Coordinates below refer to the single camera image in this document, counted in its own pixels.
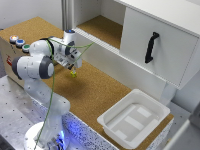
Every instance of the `yellow object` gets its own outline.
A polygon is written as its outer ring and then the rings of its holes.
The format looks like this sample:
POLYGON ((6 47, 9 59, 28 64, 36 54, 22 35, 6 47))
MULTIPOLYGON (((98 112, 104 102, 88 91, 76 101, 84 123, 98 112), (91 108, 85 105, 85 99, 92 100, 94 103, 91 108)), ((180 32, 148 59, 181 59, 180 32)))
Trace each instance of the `yellow object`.
POLYGON ((71 76, 72 76, 72 78, 76 78, 76 77, 77 77, 76 72, 74 73, 74 72, 72 71, 72 72, 71 72, 71 76))

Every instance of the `shelf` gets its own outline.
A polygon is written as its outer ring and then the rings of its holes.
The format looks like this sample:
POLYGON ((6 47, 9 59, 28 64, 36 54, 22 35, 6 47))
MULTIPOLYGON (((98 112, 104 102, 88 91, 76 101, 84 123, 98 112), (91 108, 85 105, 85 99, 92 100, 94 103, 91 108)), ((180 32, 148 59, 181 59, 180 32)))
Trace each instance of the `shelf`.
POLYGON ((85 32, 120 49, 123 26, 103 16, 98 16, 77 26, 85 32))

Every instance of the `brown countertop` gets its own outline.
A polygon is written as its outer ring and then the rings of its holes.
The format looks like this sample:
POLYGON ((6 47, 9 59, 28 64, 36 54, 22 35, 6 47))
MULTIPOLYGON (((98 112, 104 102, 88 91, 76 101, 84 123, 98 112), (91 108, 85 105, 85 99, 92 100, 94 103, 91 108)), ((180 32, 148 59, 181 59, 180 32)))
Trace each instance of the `brown countertop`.
MULTIPOLYGON (((31 44, 49 36, 61 38, 63 31, 36 17, 0 31, 0 36, 8 42, 11 35, 18 35, 27 44, 31 44)), ((77 78, 72 78, 69 70, 56 65, 54 91, 70 101, 71 112, 119 149, 123 149, 104 133, 102 126, 97 123, 97 118, 128 94, 131 89, 85 61, 83 61, 83 66, 77 69, 77 76, 77 78)), ((52 78, 44 82, 51 87, 52 78)), ((137 149, 146 149, 172 119, 173 115, 167 116, 137 149)))

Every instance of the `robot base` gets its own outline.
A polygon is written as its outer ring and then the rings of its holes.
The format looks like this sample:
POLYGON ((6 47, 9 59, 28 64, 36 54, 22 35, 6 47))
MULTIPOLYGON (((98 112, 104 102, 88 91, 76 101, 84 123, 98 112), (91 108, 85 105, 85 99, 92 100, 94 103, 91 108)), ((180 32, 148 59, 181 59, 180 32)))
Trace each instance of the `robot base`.
MULTIPOLYGON (((40 131, 42 128, 44 122, 40 122, 32 126, 25 134, 24 137, 24 149, 25 150, 34 150, 36 141, 34 140, 35 136, 37 133, 40 131)), ((65 144, 69 144, 69 139, 65 140, 65 144)), ((49 150, 49 147, 45 146, 44 148, 39 147, 38 145, 36 146, 35 150, 49 150)))

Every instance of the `black handle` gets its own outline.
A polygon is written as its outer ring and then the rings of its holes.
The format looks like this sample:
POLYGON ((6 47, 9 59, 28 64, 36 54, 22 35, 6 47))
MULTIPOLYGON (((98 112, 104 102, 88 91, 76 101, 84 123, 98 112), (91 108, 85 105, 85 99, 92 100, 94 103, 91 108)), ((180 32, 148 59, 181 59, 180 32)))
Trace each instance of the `black handle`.
POLYGON ((151 53, 152 53, 152 49, 153 49, 153 45, 154 45, 154 40, 157 39, 159 37, 159 34, 156 32, 153 32, 153 36, 151 37, 149 44, 148 44, 148 48, 147 48, 147 53, 145 56, 145 63, 148 64, 150 61, 153 60, 153 57, 151 57, 151 53))

